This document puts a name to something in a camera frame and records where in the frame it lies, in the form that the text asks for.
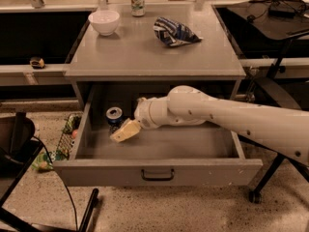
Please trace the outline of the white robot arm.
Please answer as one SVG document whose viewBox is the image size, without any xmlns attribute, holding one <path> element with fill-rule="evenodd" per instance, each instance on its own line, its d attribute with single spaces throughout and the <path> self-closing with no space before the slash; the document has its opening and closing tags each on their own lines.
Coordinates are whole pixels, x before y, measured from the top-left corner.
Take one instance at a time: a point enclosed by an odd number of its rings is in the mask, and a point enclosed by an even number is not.
<svg viewBox="0 0 309 232">
<path fill-rule="evenodd" d="M 302 110 L 222 100 L 190 86 L 177 86 L 162 98 L 141 98 L 134 118 L 110 139 L 125 141 L 140 130 L 212 122 L 292 160 L 309 165 L 309 113 Z"/>
</svg>

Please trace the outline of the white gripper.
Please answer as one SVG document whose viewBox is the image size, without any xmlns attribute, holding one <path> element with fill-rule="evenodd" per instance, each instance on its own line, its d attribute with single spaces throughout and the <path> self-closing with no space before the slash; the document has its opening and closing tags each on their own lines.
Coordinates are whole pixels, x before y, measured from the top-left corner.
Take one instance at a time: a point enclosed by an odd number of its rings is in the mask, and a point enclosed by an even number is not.
<svg viewBox="0 0 309 232">
<path fill-rule="evenodd" d="M 202 119 L 185 120 L 169 111 L 167 98 L 139 98 L 134 111 L 134 119 L 126 119 L 122 125 L 110 135 L 114 142 L 123 142 L 145 130 L 157 129 L 162 126 L 199 126 L 205 123 Z"/>
</svg>

